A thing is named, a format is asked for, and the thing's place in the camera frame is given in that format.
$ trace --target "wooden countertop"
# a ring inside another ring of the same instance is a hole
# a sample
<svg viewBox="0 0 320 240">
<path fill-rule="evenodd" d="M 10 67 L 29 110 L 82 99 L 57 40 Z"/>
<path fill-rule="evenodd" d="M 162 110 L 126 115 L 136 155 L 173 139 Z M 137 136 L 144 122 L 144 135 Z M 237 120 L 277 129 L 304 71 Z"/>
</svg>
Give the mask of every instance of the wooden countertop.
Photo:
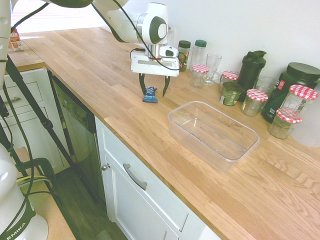
<svg viewBox="0 0 320 240">
<path fill-rule="evenodd" d="M 22 42 L 22 46 L 22 51 L 13 51 L 10 48 L 8 49 L 8 54 L 19 72 L 46 67 L 45 62 L 35 54 L 30 47 L 28 47 L 24 42 Z"/>
<path fill-rule="evenodd" d="M 138 74 L 131 72 L 134 44 L 117 42 L 102 28 L 26 33 L 24 42 L 83 103 L 222 239 L 318 240 L 320 148 L 279 140 L 260 115 L 241 104 L 220 103 L 218 86 L 190 86 L 186 72 L 146 75 L 158 88 L 157 104 L 142 102 Z M 221 173 L 169 134 L 169 111 L 203 101 L 254 129 L 259 146 L 230 172 Z"/>
</svg>

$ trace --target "food package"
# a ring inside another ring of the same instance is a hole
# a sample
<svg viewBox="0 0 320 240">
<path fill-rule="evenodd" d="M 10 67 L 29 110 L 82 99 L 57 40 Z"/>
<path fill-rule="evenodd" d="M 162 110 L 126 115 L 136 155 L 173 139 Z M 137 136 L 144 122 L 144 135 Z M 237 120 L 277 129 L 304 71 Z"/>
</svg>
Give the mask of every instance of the food package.
<svg viewBox="0 0 320 240">
<path fill-rule="evenodd" d="M 22 42 L 20 40 L 19 33 L 18 33 L 17 29 L 15 29 L 10 34 L 9 48 L 11 48 L 13 51 L 21 51 L 24 49 L 24 47 L 22 46 Z"/>
</svg>

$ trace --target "white cabinet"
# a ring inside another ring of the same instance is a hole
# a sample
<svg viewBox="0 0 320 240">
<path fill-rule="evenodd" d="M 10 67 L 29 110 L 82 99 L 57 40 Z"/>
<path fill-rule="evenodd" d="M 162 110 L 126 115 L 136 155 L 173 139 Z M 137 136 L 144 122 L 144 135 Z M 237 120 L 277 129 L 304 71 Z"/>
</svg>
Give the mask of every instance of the white cabinet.
<svg viewBox="0 0 320 240">
<path fill-rule="evenodd" d="M 24 82 L 26 83 L 26 86 L 29 88 L 41 110 L 43 111 L 45 116 L 52 122 L 53 130 L 57 134 L 58 138 L 60 139 L 64 147 L 68 149 L 47 70 L 44 68 L 40 68 L 22 72 L 21 75 Z M 8 75 L 4 77 L 4 80 L 10 99 L 14 100 L 12 104 L 29 141 L 33 158 L 48 159 L 55 173 L 58 173 L 69 167 L 66 159 L 58 150 L 58 147 L 52 140 L 47 130 L 42 126 L 40 120 L 32 110 L 26 98 L 19 90 L 18 86 L 11 80 Z M 3 90 L 0 91 L 0 95 L 3 101 L 6 101 Z M 6 107 L 8 110 L 10 109 L 9 104 L 6 104 Z M 10 115 L 6 118 L 6 120 L 12 131 L 14 148 L 19 149 L 22 147 L 26 147 L 25 141 L 11 110 L 9 110 L 9 113 Z M 8 136 L 8 139 L 10 140 L 8 128 L 6 127 L 2 119 L 0 120 L 0 122 L 6 135 Z"/>
<path fill-rule="evenodd" d="M 98 118 L 95 122 L 108 217 L 129 240 L 220 240 Z"/>
</svg>

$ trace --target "red gingham jar lid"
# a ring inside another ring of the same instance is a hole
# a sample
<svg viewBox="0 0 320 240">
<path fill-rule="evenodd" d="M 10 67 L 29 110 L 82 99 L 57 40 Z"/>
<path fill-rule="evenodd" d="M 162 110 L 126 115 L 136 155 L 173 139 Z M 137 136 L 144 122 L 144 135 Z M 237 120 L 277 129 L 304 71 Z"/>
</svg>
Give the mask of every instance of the red gingham jar lid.
<svg viewBox="0 0 320 240">
<path fill-rule="evenodd" d="M 268 100 L 268 95 L 265 92 L 258 89 L 249 89 L 248 91 L 246 91 L 246 95 L 249 98 L 259 102 L 265 102 Z"/>
<path fill-rule="evenodd" d="M 280 108 L 278 108 L 278 110 L 276 111 L 276 114 L 282 119 L 285 120 L 288 123 L 291 124 L 298 124 L 302 121 L 302 117 L 301 118 L 296 118 L 296 116 L 298 116 L 297 112 L 282 112 L 282 110 Z"/>
<path fill-rule="evenodd" d="M 202 65 L 202 64 L 193 65 L 192 70 L 201 74 L 205 74 L 209 72 L 209 68 L 206 65 Z"/>
<path fill-rule="evenodd" d="M 237 80 L 239 77 L 239 74 L 234 71 L 224 71 L 222 73 L 222 76 L 226 79 Z"/>
<path fill-rule="evenodd" d="M 303 85 L 291 85 L 289 90 L 291 93 L 302 99 L 315 100 L 319 96 L 315 90 Z"/>
</svg>

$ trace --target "stainless steel dishwasher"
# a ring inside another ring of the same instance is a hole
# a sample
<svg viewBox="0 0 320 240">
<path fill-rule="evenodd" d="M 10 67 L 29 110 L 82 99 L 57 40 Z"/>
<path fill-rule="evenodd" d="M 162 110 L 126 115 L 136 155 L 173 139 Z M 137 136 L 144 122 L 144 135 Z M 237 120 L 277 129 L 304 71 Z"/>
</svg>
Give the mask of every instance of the stainless steel dishwasher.
<svg viewBox="0 0 320 240">
<path fill-rule="evenodd" d="M 82 170 L 95 197 L 105 202 L 95 115 L 57 77 L 52 76 L 52 83 L 70 156 Z"/>
</svg>

